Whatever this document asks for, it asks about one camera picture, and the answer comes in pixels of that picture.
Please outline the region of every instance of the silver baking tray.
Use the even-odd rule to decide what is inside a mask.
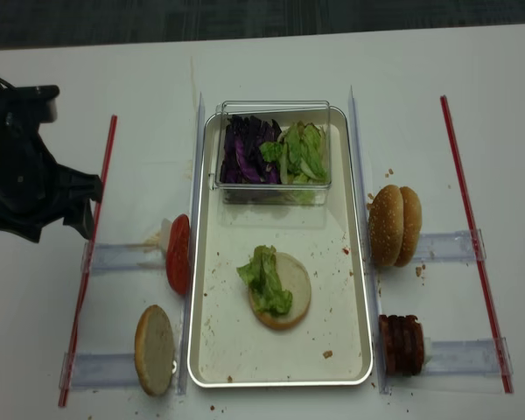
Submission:
[[[357,385],[371,372],[347,119],[338,108],[330,114],[332,185],[323,206],[225,204],[214,188],[220,116],[206,122],[187,354],[189,373],[203,388]],[[303,109],[267,117],[284,128],[312,120]],[[256,319],[235,271],[263,244],[291,254],[310,273],[311,306],[290,330],[273,331]]]

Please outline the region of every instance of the white tabletop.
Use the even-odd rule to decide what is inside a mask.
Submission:
[[[72,392],[59,409],[84,240],[57,222],[39,245],[0,233],[0,418],[525,418],[525,25],[8,51],[0,52],[0,77],[59,85],[59,118],[40,134],[63,165],[93,173],[111,114],[119,116],[115,170],[133,158],[186,168],[200,91],[209,114],[230,99],[324,98],[345,108],[352,85],[363,137],[405,131],[385,129],[392,98],[437,106],[447,95],[515,389],[386,396],[373,376],[358,388],[286,390],[206,391],[189,381],[185,397]],[[121,183],[110,178],[108,189]],[[174,212],[185,211],[190,176],[172,183]]]

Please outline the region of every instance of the tomato slice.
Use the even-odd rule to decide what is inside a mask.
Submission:
[[[189,218],[181,214],[171,225],[169,247],[165,258],[165,272],[169,285],[179,295],[184,296],[189,285]]]

